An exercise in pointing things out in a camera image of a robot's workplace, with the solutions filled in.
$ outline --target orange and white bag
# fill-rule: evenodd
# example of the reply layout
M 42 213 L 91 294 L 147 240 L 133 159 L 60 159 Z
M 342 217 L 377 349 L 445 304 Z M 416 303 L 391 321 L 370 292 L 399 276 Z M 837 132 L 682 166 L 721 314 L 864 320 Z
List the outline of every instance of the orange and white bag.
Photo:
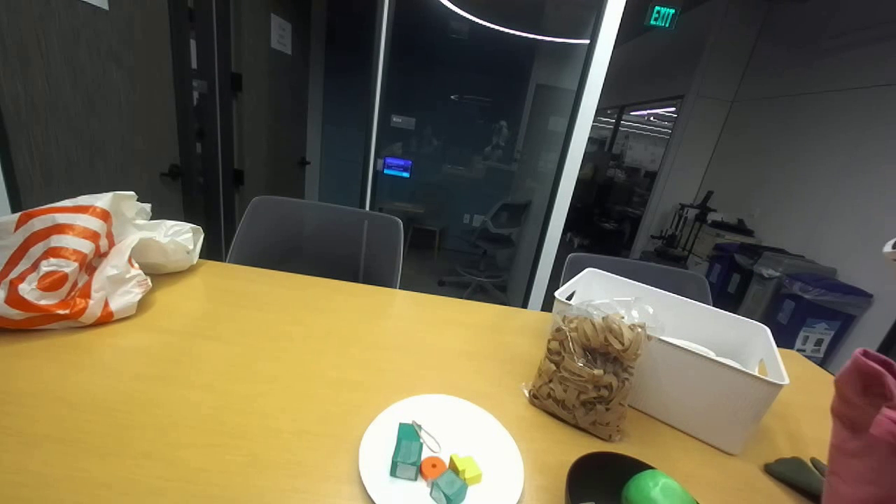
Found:
M 139 194 L 91 194 L 0 216 L 0 329 L 126 320 L 150 275 L 190 268 L 206 233 L 153 220 Z

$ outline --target blue container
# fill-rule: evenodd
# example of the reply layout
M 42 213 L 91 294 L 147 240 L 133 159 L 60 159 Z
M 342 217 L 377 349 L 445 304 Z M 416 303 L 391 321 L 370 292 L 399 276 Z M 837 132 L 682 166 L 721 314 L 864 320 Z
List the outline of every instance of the blue container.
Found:
M 875 294 L 836 276 L 787 275 L 766 321 L 780 346 L 825 363 L 871 303 Z
M 706 283 L 715 304 L 736 310 L 748 294 L 755 262 L 771 247 L 759 243 L 717 243 L 706 262 Z

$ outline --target plate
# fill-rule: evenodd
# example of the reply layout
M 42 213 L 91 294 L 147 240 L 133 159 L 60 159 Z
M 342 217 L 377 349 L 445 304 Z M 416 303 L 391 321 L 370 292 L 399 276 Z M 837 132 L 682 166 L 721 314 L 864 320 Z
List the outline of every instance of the plate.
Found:
M 423 441 L 435 444 L 448 461 L 452 454 L 475 455 L 482 482 L 468 489 L 466 504 L 512 504 L 525 493 L 525 455 L 511 432 L 484 409 L 455 395 L 416 395 L 384 409 L 364 432 L 358 448 L 358 474 L 367 495 L 378 504 L 410 500 L 433 504 L 423 479 L 407 482 L 391 476 L 399 423 L 420 423 Z

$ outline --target clear plastic bag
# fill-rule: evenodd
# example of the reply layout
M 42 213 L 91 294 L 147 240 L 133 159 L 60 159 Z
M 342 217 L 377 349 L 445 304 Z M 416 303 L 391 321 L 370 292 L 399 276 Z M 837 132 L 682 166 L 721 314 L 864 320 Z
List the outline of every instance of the clear plastic bag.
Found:
M 81 328 L 126 320 L 150 275 L 190 268 L 203 227 L 153 220 L 133 189 L 0 216 L 0 329 Z
M 531 404 L 601 440 L 620 440 L 627 384 L 648 341 L 634 304 L 594 303 L 556 310 Z

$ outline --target office chair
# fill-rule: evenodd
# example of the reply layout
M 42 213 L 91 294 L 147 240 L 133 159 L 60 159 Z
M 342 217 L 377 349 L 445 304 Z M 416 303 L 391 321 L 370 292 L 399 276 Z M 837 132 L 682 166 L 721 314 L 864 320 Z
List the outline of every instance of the office chair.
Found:
M 613 255 L 589 255 L 589 252 L 571 252 L 564 262 L 561 283 L 570 283 L 582 268 L 605 268 L 610 275 L 648 283 L 664 292 L 673 292 L 679 297 L 690 297 L 699 303 L 713 304 L 713 292 L 704 275 L 673 268 L 650 259 L 634 259 L 634 257 L 613 257 Z
M 374 285 L 402 285 L 403 223 L 386 213 L 259 196 L 249 202 L 234 236 L 228 259 Z

